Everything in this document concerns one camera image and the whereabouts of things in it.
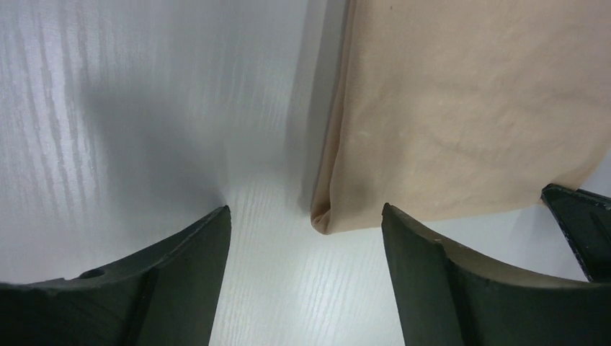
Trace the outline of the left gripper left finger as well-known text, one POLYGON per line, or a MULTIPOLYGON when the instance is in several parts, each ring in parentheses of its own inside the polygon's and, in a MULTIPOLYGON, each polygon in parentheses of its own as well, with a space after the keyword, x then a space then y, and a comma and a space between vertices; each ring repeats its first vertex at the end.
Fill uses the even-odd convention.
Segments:
POLYGON ((1 284, 3 345, 207 345, 231 211, 72 280, 1 284))

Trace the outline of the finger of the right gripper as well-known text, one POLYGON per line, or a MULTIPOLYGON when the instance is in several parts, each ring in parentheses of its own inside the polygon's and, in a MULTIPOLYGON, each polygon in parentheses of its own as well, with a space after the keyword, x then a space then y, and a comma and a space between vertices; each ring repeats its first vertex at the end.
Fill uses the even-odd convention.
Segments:
POLYGON ((541 200, 552 213, 584 275, 610 282, 610 198, 549 184, 541 200))

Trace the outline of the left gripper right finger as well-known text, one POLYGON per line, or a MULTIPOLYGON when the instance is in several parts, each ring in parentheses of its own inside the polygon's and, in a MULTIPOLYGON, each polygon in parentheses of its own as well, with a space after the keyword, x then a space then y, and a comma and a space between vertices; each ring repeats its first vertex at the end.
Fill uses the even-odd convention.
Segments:
POLYGON ((381 229, 406 345, 608 345, 610 285, 486 256, 391 204, 381 229))

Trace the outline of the beige t shirt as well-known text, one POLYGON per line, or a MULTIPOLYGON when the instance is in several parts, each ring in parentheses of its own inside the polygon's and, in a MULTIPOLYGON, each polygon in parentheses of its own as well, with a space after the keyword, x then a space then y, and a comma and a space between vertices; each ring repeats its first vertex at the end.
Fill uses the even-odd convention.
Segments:
POLYGON ((608 1, 351 1, 311 223, 526 208, 609 150, 608 1))

